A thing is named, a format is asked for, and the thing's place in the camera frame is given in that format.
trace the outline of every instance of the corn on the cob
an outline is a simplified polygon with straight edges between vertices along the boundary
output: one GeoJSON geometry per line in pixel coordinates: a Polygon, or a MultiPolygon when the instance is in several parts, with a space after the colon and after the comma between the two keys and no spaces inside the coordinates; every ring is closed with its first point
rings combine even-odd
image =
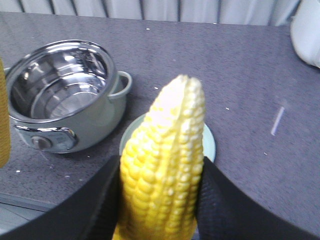
{"type": "Polygon", "coordinates": [[[6,76],[2,61],[0,60],[0,168],[9,160],[10,142],[6,76]]]}
{"type": "Polygon", "coordinates": [[[114,240],[190,240],[203,169],[205,97],[196,78],[165,86],[120,159],[114,240]]]}

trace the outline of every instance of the electric cooking pot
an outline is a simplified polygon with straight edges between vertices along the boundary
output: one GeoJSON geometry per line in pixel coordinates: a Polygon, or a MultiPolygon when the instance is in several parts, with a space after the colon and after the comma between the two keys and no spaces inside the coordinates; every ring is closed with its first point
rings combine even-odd
{"type": "Polygon", "coordinates": [[[80,151],[104,139],[121,120],[132,86],[105,49],[85,40],[35,50],[6,80],[14,128],[29,146],[52,153],[80,151]]]}

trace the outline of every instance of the gray speckled countertop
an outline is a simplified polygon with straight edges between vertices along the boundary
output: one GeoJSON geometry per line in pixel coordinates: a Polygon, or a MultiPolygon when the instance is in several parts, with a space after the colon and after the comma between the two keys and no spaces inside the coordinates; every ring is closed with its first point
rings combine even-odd
{"type": "Polygon", "coordinates": [[[5,67],[50,42],[83,39],[106,48],[134,80],[121,123],[87,150],[40,152],[12,131],[0,193],[62,202],[118,153],[126,127],[161,87],[184,73],[202,80],[218,168],[260,205],[320,236],[320,71],[297,57],[288,27],[4,12],[0,22],[5,67]]]}

